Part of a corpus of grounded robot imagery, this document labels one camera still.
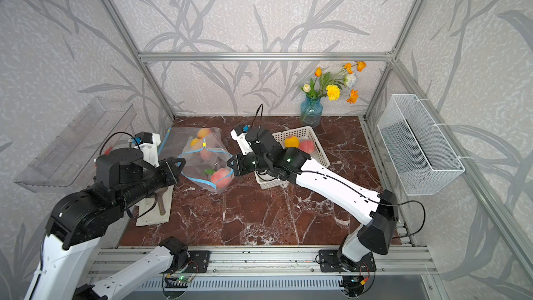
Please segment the white plastic basket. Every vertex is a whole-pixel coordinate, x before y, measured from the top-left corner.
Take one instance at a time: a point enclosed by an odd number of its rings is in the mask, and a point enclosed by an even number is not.
[[[304,126],[302,128],[287,130],[283,132],[276,132],[273,133],[272,136],[274,139],[279,142],[283,148],[285,148],[285,138],[290,136],[296,136],[300,141],[304,140],[310,140],[315,144],[315,151],[311,153],[311,157],[316,159],[322,166],[328,168],[330,166],[330,161],[328,160],[328,157],[326,157],[326,154],[324,153],[324,150],[322,148],[322,145],[318,141],[318,138],[315,135],[315,132],[313,131],[313,128],[310,126]],[[255,174],[255,180],[257,183],[259,183],[259,186],[261,189],[268,189],[272,188],[278,185],[288,184],[288,181],[281,181],[279,179],[273,179],[274,177],[270,175],[261,175],[262,178],[264,178],[266,181],[263,181],[262,179],[257,176],[257,173]]]
[[[393,94],[377,128],[403,189],[431,195],[464,172],[443,132],[414,94]]]

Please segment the yellow flower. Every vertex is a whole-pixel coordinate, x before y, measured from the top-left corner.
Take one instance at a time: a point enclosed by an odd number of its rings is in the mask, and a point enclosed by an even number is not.
[[[364,62],[356,62],[356,63],[357,63],[357,71],[358,72],[361,72],[366,67],[366,63],[364,63]]]
[[[326,90],[328,91],[328,98],[331,101],[338,100],[338,97],[341,96],[341,90],[334,84],[329,84]]]
[[[351,93],[350,93],[350,97],[346,100],[346,102],[350,103],[350,104],[354,104],[357,102],[357,98],[359,97],[359,95],[357,95],[357,92],[358,90],[352,90]]]
[[[348,71],[348,74],[352,74],[353,73],[353,71],[352,71],[352,63],[347,63],[342,68],[346,69]]]

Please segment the brown marble surface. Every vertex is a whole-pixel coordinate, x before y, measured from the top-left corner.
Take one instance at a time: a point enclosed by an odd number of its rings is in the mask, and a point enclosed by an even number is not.
[[[232,154],[240,150],[230,132],[250,117],[179,117],[175,127],[218,127]],[[270,132],[301,127],[298,117],[263,117]],[[358,117],[323,117],[316,127],[330,170],[364,188],[381,184]],[[170,221],[135,226],[131,220],[122,246],[155,246],[174,236],[188,245],[340,244],[359,226],[343,208],[323,196],[289,184],[261,190],[253,174],[236,177],[223,193],[202,190],[183,176],[174,189]]]

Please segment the blue glass vase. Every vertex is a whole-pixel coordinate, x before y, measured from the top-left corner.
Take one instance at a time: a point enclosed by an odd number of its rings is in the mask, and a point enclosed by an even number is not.
[[[300,107],[300,123],[303,126],[314,128],[320,124],[320,119],[322,118],[322,104],[320,104],[320,99],[305,96],[305,100],[303,100]]]

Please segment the white flower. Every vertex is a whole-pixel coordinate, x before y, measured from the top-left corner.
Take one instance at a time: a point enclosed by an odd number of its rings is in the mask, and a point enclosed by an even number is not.
[[[348,88],[352,88],[357,81],[357,77],[355,74],[347,74],[344,76],[344,85]]]

